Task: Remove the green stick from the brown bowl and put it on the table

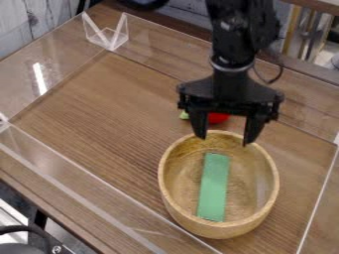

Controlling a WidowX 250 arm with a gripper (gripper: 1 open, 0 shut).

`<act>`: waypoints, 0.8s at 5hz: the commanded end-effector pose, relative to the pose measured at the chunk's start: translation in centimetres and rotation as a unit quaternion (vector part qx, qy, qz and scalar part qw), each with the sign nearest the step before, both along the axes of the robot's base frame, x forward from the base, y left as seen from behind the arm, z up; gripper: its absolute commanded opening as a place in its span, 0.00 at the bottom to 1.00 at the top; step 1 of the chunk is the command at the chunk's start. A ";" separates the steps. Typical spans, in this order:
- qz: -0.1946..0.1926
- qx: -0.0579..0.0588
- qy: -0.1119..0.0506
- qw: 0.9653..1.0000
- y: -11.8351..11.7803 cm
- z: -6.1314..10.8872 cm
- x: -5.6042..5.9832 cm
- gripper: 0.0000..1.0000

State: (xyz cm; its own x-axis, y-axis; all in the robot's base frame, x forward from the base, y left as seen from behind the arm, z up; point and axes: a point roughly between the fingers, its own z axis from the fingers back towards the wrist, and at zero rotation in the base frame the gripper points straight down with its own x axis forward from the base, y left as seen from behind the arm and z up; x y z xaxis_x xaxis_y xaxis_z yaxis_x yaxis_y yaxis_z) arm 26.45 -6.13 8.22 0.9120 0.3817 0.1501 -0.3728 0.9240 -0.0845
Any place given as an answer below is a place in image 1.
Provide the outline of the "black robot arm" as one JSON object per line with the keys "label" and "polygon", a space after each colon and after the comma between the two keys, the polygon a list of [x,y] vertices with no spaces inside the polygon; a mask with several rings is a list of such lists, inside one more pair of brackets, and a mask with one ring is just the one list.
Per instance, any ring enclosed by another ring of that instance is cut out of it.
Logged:
{"label": "black robot arm", "polygon": [[265,124],[279,115],[285,95],[269,85],[274,79],[253,79],[255,56],[279,35],[273,0],[206,0],[213,25],[210,76],[178,85],[178,107],[190,115],[195,135],[205,139],[209,116],[226,113],[247,118],[243,143],[258,138]]}

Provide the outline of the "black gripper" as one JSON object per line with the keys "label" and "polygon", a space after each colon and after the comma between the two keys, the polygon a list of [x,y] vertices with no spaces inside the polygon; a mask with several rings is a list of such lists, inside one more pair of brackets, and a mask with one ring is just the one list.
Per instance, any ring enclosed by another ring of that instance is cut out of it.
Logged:
{"label": "black gripper", "polygon": [[235,65],[211,61],[210,76],[178,85],[178,107],[190,114],[195,135],[207,138],[209,114],[226,113],[247,117],[243,146],[258,138],[266,122],[275,120],[285,95],[270,86],[281,79],[265,78],[255,63]]}

